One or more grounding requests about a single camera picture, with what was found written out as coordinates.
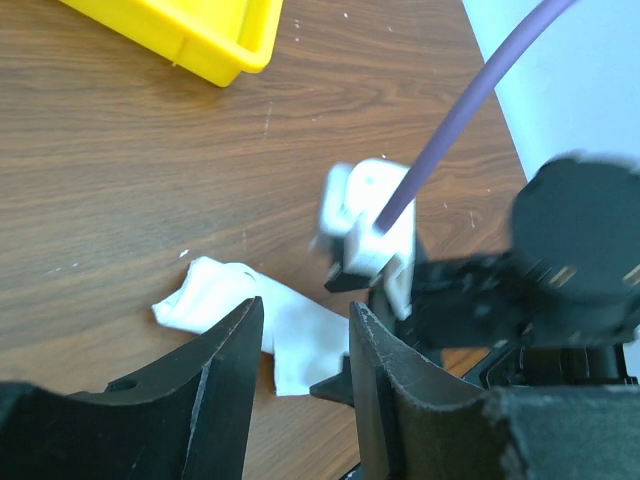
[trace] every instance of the white plastic part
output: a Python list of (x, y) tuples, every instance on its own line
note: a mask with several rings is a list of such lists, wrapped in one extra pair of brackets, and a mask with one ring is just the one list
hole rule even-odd
[(373, 222), (408, 168), (372, 158), (356, 166), (336, 164), (327, 175), (313, 247), (328, 252), (333, 239), (344, 239), (344, 271), (383, 285), (396, 316), (411, 314), (410, 294), (415, 258), (415, 201), (386, 233)]
[(275, 356), (276, 395), (308, 395), (342, 371), (347, 319), (241, 263), (200, 257), (180, 289), (151, 308), (160, 325), (200, 334), (255, 296), (264, 308), (262, 351)]

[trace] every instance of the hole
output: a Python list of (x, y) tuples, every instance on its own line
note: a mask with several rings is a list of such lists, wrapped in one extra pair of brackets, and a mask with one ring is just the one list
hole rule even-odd
[(138, 382), (133, 379), (116, 380), (110, 383), (107, 387), (107, 392), (124, 392), (125, 390), (131, 390), (138, 385)]

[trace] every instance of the wood grain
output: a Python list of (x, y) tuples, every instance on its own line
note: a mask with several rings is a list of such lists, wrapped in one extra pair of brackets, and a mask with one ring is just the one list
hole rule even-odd
[[(55, 1), (0, 0), (0, 18), (0, 378), (61, 392), (187, 341), (149, 306), (200, 255), (345, 314), (357, 295), (325, 292), (307, 251), (327, 170), (410, 163), (482, 64), (451, 0), (286, 0), (271, 65), (224, 90)], [(430, 254), (504, 246), (523, 182), (492, 98), (419, 196)], [(263, 356), (245, 477), (338, 478), (353, 412), (275, 398), (271, 371)]]

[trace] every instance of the yellow plastic bin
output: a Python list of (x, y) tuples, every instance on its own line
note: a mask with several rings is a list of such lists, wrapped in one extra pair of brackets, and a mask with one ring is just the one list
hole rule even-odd
[(258, 73), (283, 0), (60, 0), (220, 87)]

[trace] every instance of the black plastic bracket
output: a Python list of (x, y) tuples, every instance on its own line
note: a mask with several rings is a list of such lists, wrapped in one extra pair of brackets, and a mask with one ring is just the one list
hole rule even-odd
[(347, 355), (342, 357), (342, 371), (339, 374), (312, 385), (309, 393), (316, 398), (353, 407), (350, 357)]
[(247, 300), (104, 393), (0, 383), (2, 478), (241, 478), (262, 323)]

